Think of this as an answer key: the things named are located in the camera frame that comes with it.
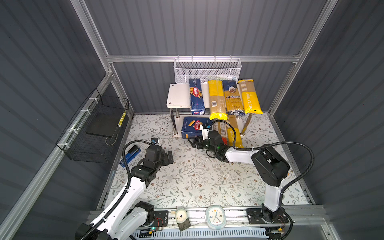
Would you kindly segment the red spaghetti bag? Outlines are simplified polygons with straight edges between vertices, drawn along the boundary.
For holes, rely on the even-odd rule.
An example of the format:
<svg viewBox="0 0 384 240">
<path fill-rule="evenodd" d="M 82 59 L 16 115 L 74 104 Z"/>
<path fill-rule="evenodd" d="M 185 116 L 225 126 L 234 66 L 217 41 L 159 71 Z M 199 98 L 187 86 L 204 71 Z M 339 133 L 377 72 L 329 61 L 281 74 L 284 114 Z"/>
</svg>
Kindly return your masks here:
<svg viewBox="0 0 384 240">
<path fill-rule="evenodd" d="M 218 128 L 219 128 L 219 133 L 222 137 L 223 143 L 227 145 L 228 144 L 227 124 L 223 122 L 218 122 Z"/>
</svg>

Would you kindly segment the blue Barilla rigatoni box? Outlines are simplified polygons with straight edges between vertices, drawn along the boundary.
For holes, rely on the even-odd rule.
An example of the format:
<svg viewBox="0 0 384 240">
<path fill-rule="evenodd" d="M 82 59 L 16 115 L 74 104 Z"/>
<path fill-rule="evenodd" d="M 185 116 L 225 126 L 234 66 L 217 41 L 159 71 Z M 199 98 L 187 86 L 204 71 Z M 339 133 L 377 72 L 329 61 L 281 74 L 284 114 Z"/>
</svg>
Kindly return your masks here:
<svg viewBox="0 0 384 240">
<path fill-rule="evenodd" d="M 210 125 L 212 120 L 197 116 L 184 117 L 181 134 L 183 139 L 190 139 L 202 136 L 200 125 Z"/>
</svg>

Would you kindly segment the yellow clear spaghetti bag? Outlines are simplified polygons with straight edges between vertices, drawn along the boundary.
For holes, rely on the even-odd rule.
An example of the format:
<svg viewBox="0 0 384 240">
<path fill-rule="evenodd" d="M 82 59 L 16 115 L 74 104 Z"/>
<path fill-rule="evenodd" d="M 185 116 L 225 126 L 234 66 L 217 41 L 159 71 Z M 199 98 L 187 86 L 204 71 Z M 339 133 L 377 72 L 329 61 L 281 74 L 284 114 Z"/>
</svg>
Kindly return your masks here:
<svg viewBox="0 0 384 240">
<path fill-rule="evenodd" d="M 209 100 L 210 100 L 210 120 L 218 119 L 226 121 L 226 100 L 224 95 L 223 83 L 220 80 L 210 80 Z"/>
</svg>

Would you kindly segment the blue Barilla spaghetti box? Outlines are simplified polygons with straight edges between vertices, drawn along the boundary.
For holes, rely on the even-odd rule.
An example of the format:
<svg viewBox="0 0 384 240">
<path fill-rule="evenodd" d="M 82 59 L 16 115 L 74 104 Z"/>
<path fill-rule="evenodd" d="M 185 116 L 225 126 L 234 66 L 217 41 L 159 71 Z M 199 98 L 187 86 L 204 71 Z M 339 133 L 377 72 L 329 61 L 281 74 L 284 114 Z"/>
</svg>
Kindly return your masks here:
<svg viewBox="0 0 384 240">
<path fill-rule="evenodd" d="M 206 108 L 204 104 L 203 91 L 200 79 L 189 79 L 190 103 L 192 115 L 204 115 Z"/>
</svg>

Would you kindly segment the blue Ankara spaghetti bag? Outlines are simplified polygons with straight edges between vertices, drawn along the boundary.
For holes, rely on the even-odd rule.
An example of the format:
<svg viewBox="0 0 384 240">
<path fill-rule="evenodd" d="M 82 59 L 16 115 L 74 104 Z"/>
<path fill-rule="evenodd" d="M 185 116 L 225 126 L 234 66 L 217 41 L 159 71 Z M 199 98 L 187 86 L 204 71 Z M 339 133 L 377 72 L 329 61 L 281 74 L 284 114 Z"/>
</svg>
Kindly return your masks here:
<svg viewBox="0 0 384 240">
<path fill-rule="evenodd" d="M 223 81 L 228 115 L 244 116 L 245 111 L 236 81 Z"/>
</svg>

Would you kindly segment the yellow Pastatime spaghetti bag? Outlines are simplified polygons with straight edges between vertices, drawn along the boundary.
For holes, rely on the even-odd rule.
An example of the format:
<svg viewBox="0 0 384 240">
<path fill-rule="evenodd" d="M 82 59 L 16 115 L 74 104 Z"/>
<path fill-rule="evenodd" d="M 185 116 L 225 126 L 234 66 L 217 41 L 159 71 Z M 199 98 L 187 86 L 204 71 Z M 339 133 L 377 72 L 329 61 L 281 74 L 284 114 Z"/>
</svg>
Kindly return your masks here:
<svg viewBox="0 0 384 240">
<path fill-rule="evenodd" d="M 254 86 L 254 80 L 238 81 L 245 114 L 263 114 Z"/>
</svg>

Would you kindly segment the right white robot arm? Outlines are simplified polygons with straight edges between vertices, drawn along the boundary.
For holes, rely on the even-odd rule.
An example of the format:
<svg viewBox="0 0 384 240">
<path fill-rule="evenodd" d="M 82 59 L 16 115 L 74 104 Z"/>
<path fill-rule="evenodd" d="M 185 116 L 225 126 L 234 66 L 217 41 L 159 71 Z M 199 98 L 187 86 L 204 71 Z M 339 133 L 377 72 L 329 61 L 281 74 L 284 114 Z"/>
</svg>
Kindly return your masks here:
<svg viewBox="0 0 384 240">
<path fill-rule="evenodd" d="M 282 142 L 250 149 L 237 148 L 226 145 L 217 131 L 209 131 L 189 139 L 189 143 L 195 149 L 213 153 L 212 157 L 221 162 L 254 165 L 266 184 L 263 208 L 271 213 L 281 208 L 283 184 L 290 170 L 288 162 L 274 149 Z"/>
</svg>

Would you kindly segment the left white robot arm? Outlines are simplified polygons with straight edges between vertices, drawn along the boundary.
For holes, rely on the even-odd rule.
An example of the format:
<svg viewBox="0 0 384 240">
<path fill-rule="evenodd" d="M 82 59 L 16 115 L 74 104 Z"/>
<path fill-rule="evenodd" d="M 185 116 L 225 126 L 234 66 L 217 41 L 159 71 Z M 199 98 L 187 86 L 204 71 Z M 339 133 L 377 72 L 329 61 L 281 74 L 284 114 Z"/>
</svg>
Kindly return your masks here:
<svg viewBox="0 0 384 240">
<path fill-rule="evenodd" d="M 142 163 L 130 170 L 126 160 L 126 149 L 134 143 L 148 144 Z M 76 240 L 127 240 L 141 226 L 154 222 L 155 207 L 143 201 L 135 204 L 137 198 L 156 178 L 163 166 L 174 163 L 172 151 L 165 151 L 158 144 L 142 140 L 127 143 L 122 151 L 128 179 L 112 201 L 89 225 L 81 224 L 75 233 Z"/>
</svg>

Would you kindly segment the white two-tier shelf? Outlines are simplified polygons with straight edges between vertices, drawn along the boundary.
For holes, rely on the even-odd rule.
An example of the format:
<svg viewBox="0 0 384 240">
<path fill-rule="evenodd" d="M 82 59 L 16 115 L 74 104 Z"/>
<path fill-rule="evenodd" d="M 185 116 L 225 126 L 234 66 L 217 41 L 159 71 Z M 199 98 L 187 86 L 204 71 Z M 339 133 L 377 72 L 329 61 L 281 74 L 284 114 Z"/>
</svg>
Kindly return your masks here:
<svg viewBox="0 0 384 240">
<path fill-rule="evenodd" d="M 209 96 L 209 85 L 207 83 L 202 84 L 202 93 L 206 110 L 210 108 L 210 96 Z M 173 127 L 174 137 L 182 137 L 181 128 L 183 125 L 183 119 L 186 115 L 191 113 L 190 103 L 190 86 L 189 84 L 170 84 L 167 108 L 170 109 L 171 123 Z M 186 114 L 180 115 L 180 109 L 187 109 Z M 242 136 L 251 123 L 253 114 L 248 114 L 247 120 L 244 122 L 241 117 L 237 119 L 239 131 Z"/>
</svg>

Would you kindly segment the blue stapler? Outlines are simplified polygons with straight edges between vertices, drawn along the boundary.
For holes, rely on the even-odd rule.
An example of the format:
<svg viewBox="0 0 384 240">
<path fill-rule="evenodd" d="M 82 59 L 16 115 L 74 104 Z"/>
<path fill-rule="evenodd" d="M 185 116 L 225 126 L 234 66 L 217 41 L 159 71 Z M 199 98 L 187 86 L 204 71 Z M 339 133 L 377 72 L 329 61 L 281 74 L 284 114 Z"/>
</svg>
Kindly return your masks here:
<svg viewBox="0 0 384 240">
<path fill-rule="evenodd" d="M 126 162 L 129 164 L 140 152 L 141 149 L 134 145 L 125 155 Z"/>
</svg>

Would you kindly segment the tape roll dispenser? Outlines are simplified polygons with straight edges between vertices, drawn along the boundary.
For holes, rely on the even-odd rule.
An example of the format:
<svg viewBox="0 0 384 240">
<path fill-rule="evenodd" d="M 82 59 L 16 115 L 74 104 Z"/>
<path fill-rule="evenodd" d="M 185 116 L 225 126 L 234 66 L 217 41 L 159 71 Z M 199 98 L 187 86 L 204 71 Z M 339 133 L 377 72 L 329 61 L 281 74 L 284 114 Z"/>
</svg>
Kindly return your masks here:
<svg viewBox="0 0 384 240">
<path fill-rule="evenodd" d="M 181 232 L 192 226 L 188 217 L 188 212 L 185 208 L 178 207 L 175 212 L 175 217 L 178 228 Z"/>
</svg>

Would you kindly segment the yellow green marker pen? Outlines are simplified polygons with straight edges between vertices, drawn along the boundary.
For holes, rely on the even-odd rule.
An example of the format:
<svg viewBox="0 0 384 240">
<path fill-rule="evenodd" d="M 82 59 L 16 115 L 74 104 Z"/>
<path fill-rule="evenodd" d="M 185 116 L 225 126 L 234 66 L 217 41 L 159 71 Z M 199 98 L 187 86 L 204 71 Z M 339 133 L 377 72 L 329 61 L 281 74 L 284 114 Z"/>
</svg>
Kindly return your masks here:
<svg viewBox="0 0 384 240">
<path fill-rule="evenodd" d="M 127 115 L 127 111 L 124 111 L 120 117 L 117 127 L 120 128 L 123 125 L 124 119 Z"/>
</svg>

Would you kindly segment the white analog clock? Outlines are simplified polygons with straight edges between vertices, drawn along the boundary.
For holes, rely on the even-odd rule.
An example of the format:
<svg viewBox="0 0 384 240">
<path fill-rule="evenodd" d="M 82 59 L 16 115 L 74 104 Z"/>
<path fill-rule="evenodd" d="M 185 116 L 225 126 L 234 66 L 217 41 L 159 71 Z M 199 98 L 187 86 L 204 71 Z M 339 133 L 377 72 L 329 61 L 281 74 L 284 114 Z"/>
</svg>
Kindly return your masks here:
<svg viewBox="0 0 384 240">
<path fill-rule="evenodd" d="M 206 209 L 206 223 L 212 230 L 221 230 L 227 224 L 225 210 L 219 205 L 212 205 Z"/>
</svg>

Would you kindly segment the aluminium mounting rail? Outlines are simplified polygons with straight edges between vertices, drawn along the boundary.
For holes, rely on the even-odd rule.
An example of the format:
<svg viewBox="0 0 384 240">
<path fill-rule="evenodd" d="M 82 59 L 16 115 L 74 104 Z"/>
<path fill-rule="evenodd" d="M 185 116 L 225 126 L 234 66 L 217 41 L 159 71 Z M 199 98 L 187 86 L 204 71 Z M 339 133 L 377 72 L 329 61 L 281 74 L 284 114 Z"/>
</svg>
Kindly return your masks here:
<svg viewBox="0 0 384 240">
<path fill-rule="evenodd" d="M 130 207 L 131 203 L 122 207 L 110 206 L 90 225 L 81 225 L 75 238 L 77 240 L 126 240 L 140 227 L 144 227 L 149 232 L 157 232 L 159 227 L 167 226 L 165 220 L 156 217 L 153 205 L 139 202 L 133 209 Z M 205 221 L 208 228 L 213 231 L 222 230 L 230 224 L 240 223 L 263 228 L 281 225 L 283 231 L 281 231 L 280 237 L 283 239 L 292 231 L 294 218 L 317 218 L 324 214 L 325 209 L 320 205 L 280 207 L 275 212 L 268 210 L 265 206 L 222 208 L 214 205 L 206 209 L 178 208 L 175 212 L 175 221 L 181 228 L 182 234 L 186 233 L 184 226 L 192 227 L 190 221 L 192 217 Z"/>
</svg>

